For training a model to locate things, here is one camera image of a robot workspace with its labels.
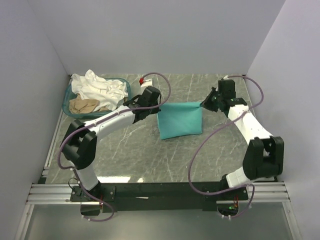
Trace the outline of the teal t shirt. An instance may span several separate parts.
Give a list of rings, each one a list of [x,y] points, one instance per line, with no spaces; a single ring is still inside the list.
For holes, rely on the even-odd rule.
[[[165,103],[157,113],[157,125],[161,140],[188,135],[200,135],[202,108],[199,102]]]

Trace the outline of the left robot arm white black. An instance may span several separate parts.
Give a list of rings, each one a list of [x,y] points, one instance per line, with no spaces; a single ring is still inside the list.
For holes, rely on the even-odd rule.
[[[82,195],[88,201],[96,200],[101,191],[101,183],[93,167],[97,143],[116,130],[158,113],[160,97],[161,92],[157,88],[148,86],[142,94],[126,101],[113,112],[94,120],[75,120],[70,124],[61,144],[61,152],[71,162],[71,169],[83,186]]]

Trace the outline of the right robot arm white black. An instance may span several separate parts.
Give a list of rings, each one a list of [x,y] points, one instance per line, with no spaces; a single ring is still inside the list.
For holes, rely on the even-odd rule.
[[[211,112],[223,112],[247,143],[242,166],[220,180],[219,193],[222,198],[232,199],[237,194],[238,186],[283,173],[284,140],[267,131],[252,114],[247,102],[236,97],[233,79],[227,75],[220,79],[217,88],[212,88],[200,106]]]

